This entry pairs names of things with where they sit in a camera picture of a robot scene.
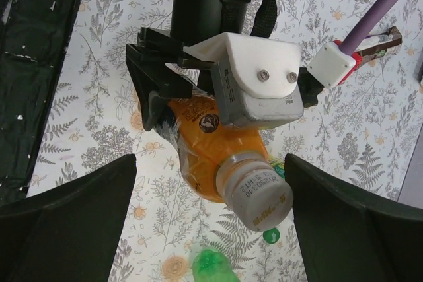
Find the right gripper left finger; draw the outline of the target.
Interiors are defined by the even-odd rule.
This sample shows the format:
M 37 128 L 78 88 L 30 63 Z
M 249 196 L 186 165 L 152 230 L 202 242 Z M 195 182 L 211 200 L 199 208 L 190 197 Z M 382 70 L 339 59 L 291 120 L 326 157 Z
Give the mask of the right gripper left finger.
M 137 174 L 124 155 L 1 207 L 2 281 L 107 281 Z

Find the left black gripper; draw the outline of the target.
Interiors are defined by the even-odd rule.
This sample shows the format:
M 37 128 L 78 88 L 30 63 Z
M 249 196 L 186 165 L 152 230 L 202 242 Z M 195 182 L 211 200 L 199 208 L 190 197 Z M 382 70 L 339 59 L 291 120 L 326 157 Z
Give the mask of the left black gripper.
M 174 53 L 129 44 L 126 64 L 137 92 L 143 127 L 150 131 L 170 100 L 192 99 L 199 87 L 168 68 L 187 54 L 191 69 L 207 71 L 220 107 L 280 107 L 298 92 L 304 107 L 318 103 L 319 84 L 301 67 L 301 46 L 224 32 Z

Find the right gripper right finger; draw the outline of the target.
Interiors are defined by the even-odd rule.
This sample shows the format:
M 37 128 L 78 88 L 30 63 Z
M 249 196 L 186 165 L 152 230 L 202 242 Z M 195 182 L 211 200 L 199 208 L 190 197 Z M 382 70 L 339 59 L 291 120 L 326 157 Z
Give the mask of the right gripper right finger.
M 308 281 L 421 281 L 422 210 L 285 156 Z

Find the orange juice bottle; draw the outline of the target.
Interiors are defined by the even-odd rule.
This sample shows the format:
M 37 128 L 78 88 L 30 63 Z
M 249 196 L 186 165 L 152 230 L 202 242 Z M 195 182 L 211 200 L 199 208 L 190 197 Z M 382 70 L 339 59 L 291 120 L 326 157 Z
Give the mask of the orange juice bottle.
M 171 100 L 155 131 L 178 151 L 180 171 L 188 185 L 200 197 L 215 203 L 223 202 L 215 175 L 225 160 L 244 152 L 256 152 L 268 159 L 258 130 L 226 128 L 217 102 L 206 95 Z

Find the white orange-bottle cap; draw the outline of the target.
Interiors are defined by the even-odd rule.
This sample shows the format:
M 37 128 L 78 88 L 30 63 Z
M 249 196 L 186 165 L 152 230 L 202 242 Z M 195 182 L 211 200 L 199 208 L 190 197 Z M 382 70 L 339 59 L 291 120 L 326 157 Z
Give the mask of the white orange-bottle cap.
M 278 226 L 293 206 L 289 184 L 256 152 L 230 156 L 217 169 L 217 192 L 249 230 Z

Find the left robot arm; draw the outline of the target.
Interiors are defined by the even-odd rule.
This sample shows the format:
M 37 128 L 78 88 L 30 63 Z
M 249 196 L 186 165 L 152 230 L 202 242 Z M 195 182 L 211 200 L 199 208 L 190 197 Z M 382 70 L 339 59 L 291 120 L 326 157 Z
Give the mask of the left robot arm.
M 143 27 L 126 47 L 144 128 L 196 91 L 216 99 L 227 127 L 298 120 L 322 88 L 300 65 L 299 45 L 270 39 L 277 16 L 276 0 L 173 0 L 171 29 Z

